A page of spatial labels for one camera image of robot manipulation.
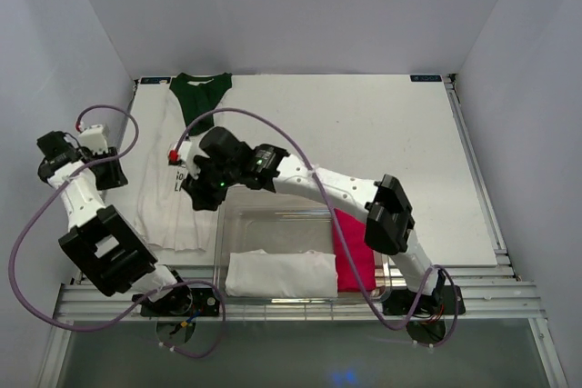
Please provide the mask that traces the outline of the white and green t-shirt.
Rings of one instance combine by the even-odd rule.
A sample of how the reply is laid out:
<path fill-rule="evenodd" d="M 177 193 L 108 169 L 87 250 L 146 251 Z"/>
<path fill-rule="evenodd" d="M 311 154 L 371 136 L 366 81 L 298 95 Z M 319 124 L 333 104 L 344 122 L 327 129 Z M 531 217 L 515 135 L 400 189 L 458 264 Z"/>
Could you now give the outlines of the white and green t-shirt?
<path fill-rule="evenodd" d="M 196 212 L 181 189 L 188 175 L 184 164 L 168 163 L 168 154 L 186 127 L 199 115 L 217 108 L 232 87 L 232 75 L 174 77 L 161 104 L 145 174 L 137 195 L 135 229 L 155 248 L 203 253 L 216 230 L 216 213 Z"/>

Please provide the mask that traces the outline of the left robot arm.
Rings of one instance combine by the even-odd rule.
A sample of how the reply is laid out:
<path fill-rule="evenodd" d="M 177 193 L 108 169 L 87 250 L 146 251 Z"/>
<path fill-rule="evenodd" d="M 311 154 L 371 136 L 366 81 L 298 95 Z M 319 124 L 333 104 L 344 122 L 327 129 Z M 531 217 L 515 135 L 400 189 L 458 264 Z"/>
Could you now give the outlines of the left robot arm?
<path fill-rule="evenodd" d="M 183 314 L 193 294 L 178 273 L 158 262 L 136 229 L 107 205 L 102 192 L 128 184 L 117 149 L 97 135 L 96 146 L 67 133 L 52 131 L 36 140 L 44 158 L 37 174 L 61 198 L 68 219 L 59 245 L 73 264 L 103 295 L 132 292 L 137 300 L 153 291 L 143 306 L 159 313 Z"/>

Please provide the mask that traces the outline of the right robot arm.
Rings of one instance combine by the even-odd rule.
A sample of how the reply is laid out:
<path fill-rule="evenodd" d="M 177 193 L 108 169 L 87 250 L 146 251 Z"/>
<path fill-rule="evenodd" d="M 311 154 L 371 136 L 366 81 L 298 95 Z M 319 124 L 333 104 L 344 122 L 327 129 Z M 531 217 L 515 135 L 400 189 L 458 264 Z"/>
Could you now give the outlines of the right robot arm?
<path fill-rule="evenodd" d="M 386 174 L 374 181 L 312 169 L 284 148 L 250 146 L 220 126 L 199 140 L 179 142 L 168 160 L 185 165 L 188 175 L 181 188 L 196 211 L 216 210 L 228 189 L 237 184 L 329 204 L 362 223 L 366 245 L 389 256 L 402 274 L 406 286 L 396 290 L 390 304 L 399 309 L 413 305 L 431 313 L 443 303 L 445 276 L 434 268 L 418 241 L 413 208 L 394 176 Z"/>

